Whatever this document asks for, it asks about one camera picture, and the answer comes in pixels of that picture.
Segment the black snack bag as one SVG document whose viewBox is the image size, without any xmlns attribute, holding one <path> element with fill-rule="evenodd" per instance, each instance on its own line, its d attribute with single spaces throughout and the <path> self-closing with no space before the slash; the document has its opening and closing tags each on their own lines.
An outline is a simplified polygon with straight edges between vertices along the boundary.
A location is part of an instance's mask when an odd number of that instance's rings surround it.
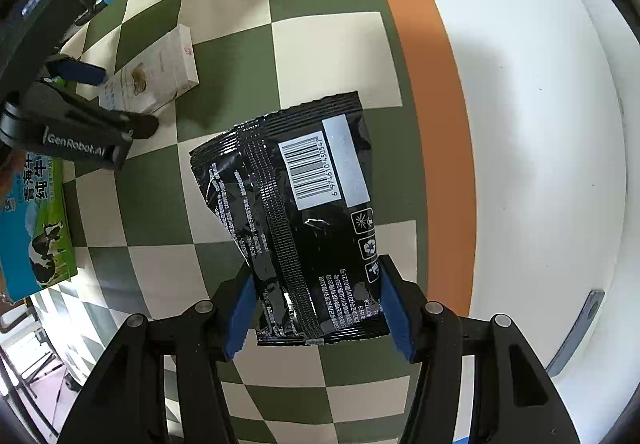
<svg viewBox="0 0 640 444">
<path fill-rule="evenodd" d="M 372 147 L 360 97 L 239 123 L 190 154 L 207 208 L 252 270 L 262 346 L 383 337 Z"/>
</svg>

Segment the open cardboard box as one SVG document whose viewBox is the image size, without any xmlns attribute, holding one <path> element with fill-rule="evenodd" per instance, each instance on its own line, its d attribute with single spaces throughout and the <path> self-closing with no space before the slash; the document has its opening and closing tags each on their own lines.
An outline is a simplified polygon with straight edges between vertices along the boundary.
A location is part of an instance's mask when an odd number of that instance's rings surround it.
<svg viewBox="0 0 640 444">
<path fill-rule="evenodd" d="M 77 274 L 62 161 L 27 153 L 1 198 L 1 296 L 11 303 Z"/>
</svg>

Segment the green white checkered tablecloth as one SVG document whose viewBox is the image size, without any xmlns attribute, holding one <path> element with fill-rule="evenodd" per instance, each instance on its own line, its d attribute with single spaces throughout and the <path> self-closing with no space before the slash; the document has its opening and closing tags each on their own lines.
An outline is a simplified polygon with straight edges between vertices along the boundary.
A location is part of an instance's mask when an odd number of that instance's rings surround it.
<svg viewBox="0 0 640 444">
<path fill-rule="evenodd" d="M 116 0 L 66 49 L 118 70 L 178 24 L 192 33 L 198 86 L 166 106 L 119 171 L 63 167 L 78 272 L 34 303 L 77 380 L 129 314 L 178 315 L 241 268 L 222 214 L 252 202 L 253 174 L 235 167 L 227 198 L 206 201 L 191 152 L 237 123 L 340 92 L 359 93 L 369 132 L 375 248 L 469 312 L 471 134 L 435 0 Z"/>
</svg>

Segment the blue smartphone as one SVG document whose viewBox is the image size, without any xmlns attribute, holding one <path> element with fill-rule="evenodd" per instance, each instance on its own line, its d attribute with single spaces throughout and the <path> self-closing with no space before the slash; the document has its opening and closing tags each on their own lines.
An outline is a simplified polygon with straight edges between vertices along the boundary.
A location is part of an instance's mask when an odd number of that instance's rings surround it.
<svg viewBox="0 0 640 444">
<path fill-rule="evenodd" d="M 546 372 L 551 378 L 560 375 L 572 359 L 578 346 L 580 346 L 585 335 L 588 333 L 594 318 L 598 314 L 604 297 L 605 291 L 602 289 L 591 289 L 589 291 L 572 328 L 570 328 L 559 350 L 556 351 L 554 357 L 546 367 Z"/>
</svg>

